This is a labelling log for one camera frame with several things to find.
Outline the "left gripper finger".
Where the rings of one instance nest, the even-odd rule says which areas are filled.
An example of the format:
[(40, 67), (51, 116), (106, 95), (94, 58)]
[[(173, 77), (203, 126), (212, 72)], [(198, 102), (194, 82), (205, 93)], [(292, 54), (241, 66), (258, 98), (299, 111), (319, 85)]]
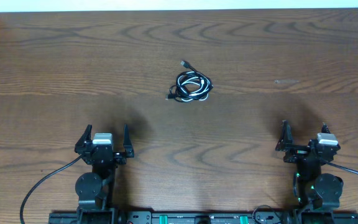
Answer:
[(128, 125), (124, 125), (124, 141), (123, 141), (123, 147), (125, 150), (125, 154), (127, 158), (133, 158), (134, 157), (134, 148), (129, 136), (129, 127)]
[(82, 154), (83, 151), (86, 150), (87, 145), (89, 145), (91, 143), (91, 130), (92, 130), (92, 125), (91, 124), (87, 125), (84, 133), (81, 135), (79, 140), (76, 142), (75, 152), (77, 154)]

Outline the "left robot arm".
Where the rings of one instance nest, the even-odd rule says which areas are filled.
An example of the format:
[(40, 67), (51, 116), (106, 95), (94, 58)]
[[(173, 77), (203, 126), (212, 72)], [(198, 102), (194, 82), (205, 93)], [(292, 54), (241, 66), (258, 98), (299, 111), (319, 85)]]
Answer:
[(124, 211), (113, 207), (112, 194), (119, 165), (125, 165), (134, 157), (134, 148), (129, 137), (129, 128), (124, 125), (124, 140), (121, 152), (114, 150), (111, 133), (91, 135), (92, 125), (87, 125), (75, 144), (75, 152), (92, 167), (91, 172), (81, 175), (75, 184), (78, 195), (78, 223), (127, 223)]

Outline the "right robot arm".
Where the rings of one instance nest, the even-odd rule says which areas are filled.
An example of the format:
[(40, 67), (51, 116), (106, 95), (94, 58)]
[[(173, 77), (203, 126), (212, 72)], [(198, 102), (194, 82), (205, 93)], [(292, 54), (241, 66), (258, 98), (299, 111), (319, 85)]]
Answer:
[(340, 150), (339, 142), (326, 124), (305, 146), (294, 143), (291, 127), (282, 121), (282, 133), (275, 147), (285, 153), (283, 161), (296, 165), (293, 175), (293, 194), (299, 207), (284, 212), (282, 223), (334, 223), (333, 210), (339, 208), (343, 180), (321, 167), (334, 159)]

